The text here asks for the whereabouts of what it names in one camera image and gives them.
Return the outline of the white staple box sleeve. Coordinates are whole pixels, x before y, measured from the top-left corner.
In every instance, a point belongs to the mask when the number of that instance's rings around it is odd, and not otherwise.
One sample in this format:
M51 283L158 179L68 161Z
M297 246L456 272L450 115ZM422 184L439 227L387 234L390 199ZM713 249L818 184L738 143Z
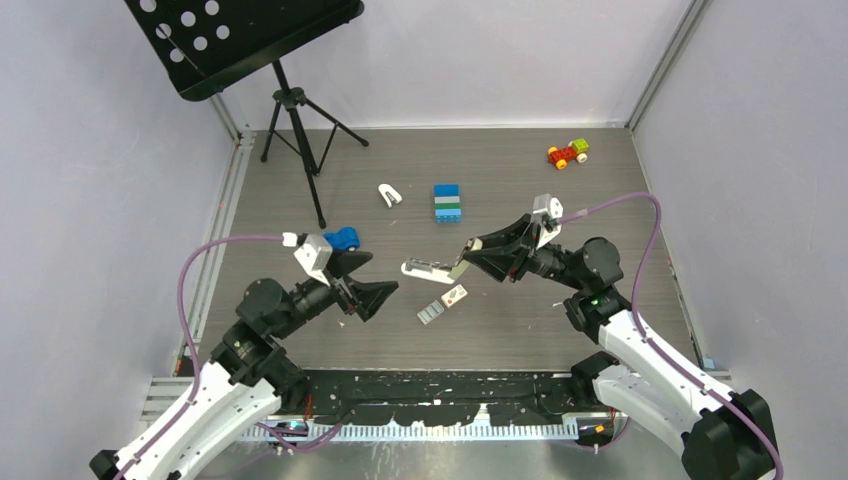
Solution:
M441 301L446 308L451 308L453 305L463 300L467 295L467 290L461 284L457 284L441 296Z

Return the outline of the beige white stapler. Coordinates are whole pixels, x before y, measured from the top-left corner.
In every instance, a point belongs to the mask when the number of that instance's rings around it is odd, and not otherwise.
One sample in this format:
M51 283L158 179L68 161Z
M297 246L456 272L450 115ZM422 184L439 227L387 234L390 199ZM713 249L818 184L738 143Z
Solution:
M464 258L464 255L480 250L482 245L483 242L479 238L472 238L466 243L453 264L409 258L401 264L400 271L408 277L439 284L453 285L471 265Z

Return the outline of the staple tray with staples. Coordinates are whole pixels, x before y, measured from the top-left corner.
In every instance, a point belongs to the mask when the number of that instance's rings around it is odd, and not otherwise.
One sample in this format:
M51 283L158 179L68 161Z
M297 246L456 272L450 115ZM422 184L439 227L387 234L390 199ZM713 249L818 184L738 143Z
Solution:
M428 325L445 312L445 307L439 300L434 300L417 313L417 318L423 325Z

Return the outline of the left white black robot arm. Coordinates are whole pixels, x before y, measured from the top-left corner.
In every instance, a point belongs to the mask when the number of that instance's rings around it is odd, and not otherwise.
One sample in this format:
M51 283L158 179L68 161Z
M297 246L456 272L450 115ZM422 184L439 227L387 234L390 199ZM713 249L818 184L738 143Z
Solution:
M98 452L89 463L96 478L196 478L249 427L278 410L293 414L305 405L306 373L280 340L332 306L367 321L399 287L351 278L372 259L368 252L303 244L294 256L308 280L292 290L272 279L250 284L237 321L191 386L133 442Z

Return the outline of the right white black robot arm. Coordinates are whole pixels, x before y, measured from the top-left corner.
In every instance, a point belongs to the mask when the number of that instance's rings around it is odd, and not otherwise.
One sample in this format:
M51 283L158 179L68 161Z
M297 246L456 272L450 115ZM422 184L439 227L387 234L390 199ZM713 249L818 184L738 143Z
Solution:
M691 479L783 478L767 401L707 374L648 325L636 298L616 287L624 274L612 242L593 237L568 250L552 241L559 231L526 214L469 240L461 258L499 282L535 274L574 289L566 316L601 349L572 368L574 403L624 413L678 455Z

